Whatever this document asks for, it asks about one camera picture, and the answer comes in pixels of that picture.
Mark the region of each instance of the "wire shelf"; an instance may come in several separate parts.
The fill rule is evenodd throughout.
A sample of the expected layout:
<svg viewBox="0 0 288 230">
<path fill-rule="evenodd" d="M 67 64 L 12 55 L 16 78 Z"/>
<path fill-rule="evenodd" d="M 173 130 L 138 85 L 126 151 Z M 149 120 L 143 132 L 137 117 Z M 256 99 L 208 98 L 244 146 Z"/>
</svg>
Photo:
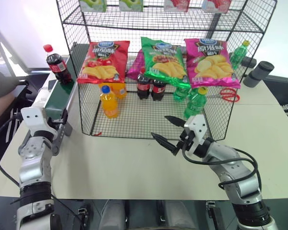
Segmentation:
<svg viewBox="0 0 288 230">
<path fill-rule="evenodd" d="M 276 0 L 232 0 L 226 14 L 205 13 L 203 0 L 192 0 L 187 13 L 165 12 L 164 0 L 144 0 L 143 12 L 121 12 L 118 0 L 108 0 L 106 12 L 81 12 L 79 0 L 57 0 L 71 62 L 79 73 L 90 41 L 129 40 L 126 70 L 141 49 L 141 36 L 185 46 L 185 38 L 212 38 L 227 41 L 228 52 L 233 52 L 244 40 L 249 40 L 247 56 L 253 58 L 266 32 L 276 7 Z M 235 73 L 242 80 L 247 67 Z M 101 137 L 152 138 L 151 132 L 168 139 L 178 139 L 181 128 L 167 121 L 165 115 L 185 119 L 183 111 L 187 100 L 173 100 L 175 88 L 166 87 L 160 102 L 149 98 L 140 100 L 136 94 L 136 81 L 125 79 L 128 95 L 119 100 L 120 115 L 105 117 L 100 106 L 97 85 L 80 84 L 79 102 L 83 133 Z M 218 94 L 224 87 L 209 87 L 207 96 Z M 209 127 L 207 136 L 224 139 L 233 103 L 221 98 L 207 98 L 204 115 Z"/>
<path fill-rule="evenodd" d="M 69 15 L 64 24 L 87 25 L 128 30 L 166 30 L 166 31 L 237 31 L 262 33 L 262 29 L 248 15 L 229 10 L 220 15 L 216 28 L 211 28 L 213 13 L 205 13 L 200 8 L 191 8 L 188 13 L 168 12 L 163 7 L 144 8 L 143 12 L 121 12 L 118 6 L 108 6 L 105 13 L 84 12 L 80 7 Z"/>
</svg>

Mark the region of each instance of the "pink chip bag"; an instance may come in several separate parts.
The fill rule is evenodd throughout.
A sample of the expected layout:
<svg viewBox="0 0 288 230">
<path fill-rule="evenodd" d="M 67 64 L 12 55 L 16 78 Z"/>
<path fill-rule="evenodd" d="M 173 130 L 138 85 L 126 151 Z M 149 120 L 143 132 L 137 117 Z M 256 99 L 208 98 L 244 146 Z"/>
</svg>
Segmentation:
<svg viewBox="0 0 288 230">
<path fill-rule="evenodd" d="M 240 88 L 232 69 L 227 43 L 209 38 L 185 39 L 187 47 L 187 72 L 192 88 L 225 86 Z"/>
</svg>

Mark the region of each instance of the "plastic bottle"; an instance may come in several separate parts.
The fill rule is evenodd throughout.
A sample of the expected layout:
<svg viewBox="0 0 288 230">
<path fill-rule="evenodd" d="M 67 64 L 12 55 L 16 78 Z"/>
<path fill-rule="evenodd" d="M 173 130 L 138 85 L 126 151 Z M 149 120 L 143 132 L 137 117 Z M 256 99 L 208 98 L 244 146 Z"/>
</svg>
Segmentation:
<svg viewBox="0 0 288 230">
<path fill-rule="evenodd" d="M 177 87 L 175 92 L 173 93 L 174 100 L 178 102 L 183 102 L 184 99 L 186 99 L 186 97 L 188 96 L 189 90 L 190 89 Z"/>
<path fill-rule="evenodd" d="M 188 99 L 191 100 L 191 98 L 197 94 L 197 91 L 198 91 L 198 88 L 191 89 L 188 94 Z"/>
<path fill-rule="evenodd" d="M 200 114 L 206 104 L 207 87 L 200 87 L 197 94 L 195 94 L 187 104 L 184 111 L 186 118 Z"/>
<path fill-rule="evenodd" d="M 150 79 L 143 74 L 139 74 L 137 83 L 137 94 L 140 99 L 147 99 L 149 96 Z"/>
<path fill-rule="evenodd" d="M 110 90 L 110 87 L 104 85 L 101 87 L 102 94 L 100 100 L 102 102 L 102 108 L 105 115 L 108 118 L 115 118 L 119 115 L 118 104 L 114 92 Z"/>
<path fill-rule="evenodd" d="M 246 56 L 248 52 L 248 46 L 250 42 L 245 40 L 241 46 L 235 49 L 230 57 L 230 62 L 233 69 L 237 69 L 242 62 L 243 58 Z"/>
<path fill-rule="evenodd" d="M 61 55 L 55 53 L 51 45 L 44 45 L 44 50 L 47 52 L 46 62 L 51 71 L 56 75 L 56 78 L 63 85 L 72 81 L 72 76 L 69 73 L 65 61 Z"/>
<path fill-rule="evenodd" d="M 125 83 L 112 83 L 111 88 L 118 99 L 124 99 L 127 95 Z"/>
<path fill-rule="evenodd" d="M 166 84 L 159 81 L 154 80 L 153 81 L 153 90 L 152 90 L 152 97 L 154 101 L 161 101 L 164 96 Z"/>
</svg>

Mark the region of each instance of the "white table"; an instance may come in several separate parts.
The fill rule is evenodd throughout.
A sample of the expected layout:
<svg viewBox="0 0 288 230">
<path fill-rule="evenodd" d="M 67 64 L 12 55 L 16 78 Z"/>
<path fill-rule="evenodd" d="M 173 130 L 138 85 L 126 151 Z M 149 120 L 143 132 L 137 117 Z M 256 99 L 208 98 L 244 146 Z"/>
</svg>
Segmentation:
<svg viewBox="0 0 288 230">
<path fill-rule="evenodd" d="M 173 157 L 155 140 L 82 134 L 75 95 L 69 115 L 74 130 L 51 162 L 52 190 L 58 198 L 227 199 L 209 167 L 188 163 L 181 154 Z M 226 139 L 220 143 L 256 158 L 264 198 L 288 198 L 288 118 L 263 82 L 255 88 L 242 84 L 239 95 Z M 17 148 L 27 131 L 22 123 L 1 160 L 16 179 L 21 165 Z M 19 196 L 19 188 L 1 172 L 0 196 Z"/>
</svg>

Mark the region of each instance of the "red chip bag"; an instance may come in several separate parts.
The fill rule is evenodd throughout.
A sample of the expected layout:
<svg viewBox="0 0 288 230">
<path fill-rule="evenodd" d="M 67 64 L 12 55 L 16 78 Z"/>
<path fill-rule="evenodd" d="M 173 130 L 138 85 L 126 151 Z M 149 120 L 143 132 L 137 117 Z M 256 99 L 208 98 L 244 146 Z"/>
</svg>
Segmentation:
<svg viewBox="0 0 288 230">
<path fill-rule="evenodd" d="M 129 41 L 91 42 L 78 83 L 125 81 Z"/>
</svg>

